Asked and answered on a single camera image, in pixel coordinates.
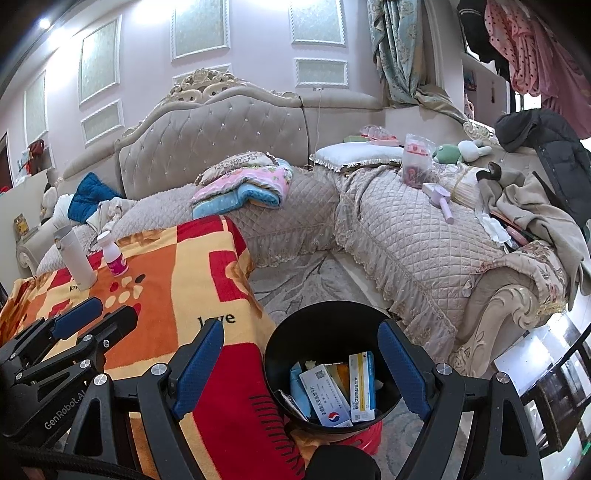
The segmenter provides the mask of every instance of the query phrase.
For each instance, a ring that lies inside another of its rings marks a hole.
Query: blue gripper pad
[[[216,320],[192,359],[189,360],[187,368],[179,377],[177,401],[171,408],[177,421],[180,421],[197,406],[197,401],[222,351],[223,338],[222,322]]]
[[[408,409],[422,421],[431,414],[425,380],[387,322],[378,329],[378,347]]]
[[[66,340],[100,317],[101,313],[103,313],[102,302],[98,298],[92,297],[56,318],[51,334],[53,338]]]

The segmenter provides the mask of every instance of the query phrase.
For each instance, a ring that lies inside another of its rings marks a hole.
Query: pink bottle label
[[[117,260],[113,260],[111,263],[107,263],[109,270],[113,274],[114,277],[124,274],[127,272],[129,265],[127,264],[127,260],[121,254]]]

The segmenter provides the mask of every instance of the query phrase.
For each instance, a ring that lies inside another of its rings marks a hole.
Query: green plush toy
[[[460,149],[456,145],[440,145],[433,152],[433,158],[437,163],[455,165],[462,158]]]

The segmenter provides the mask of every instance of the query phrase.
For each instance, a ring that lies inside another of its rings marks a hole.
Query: polka dot clothing
[[[539,95],[534,32],[521,9],[517,5],[502,7],[495,0],[488,0],[484,23],[491,45],[509,62],[513,90],[522,95]]]

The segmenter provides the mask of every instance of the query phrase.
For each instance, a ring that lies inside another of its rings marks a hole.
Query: bottle
[[[111,274],[114,277],[124,274],[127,272],[129,265],[127,264],[127,260],[121,253],[121,250],[117,245],[115,245],[115,241],[113,240],[113,236],[111,232],[106,231],[100,234],[96,241],[99,244],[99,247],[103,251],[103,257]]]
[[[91,288],[96,282],[96,272],[92,270],[72,227],[67,225],[56,230],[53,233],[53,239],[78,289]]]

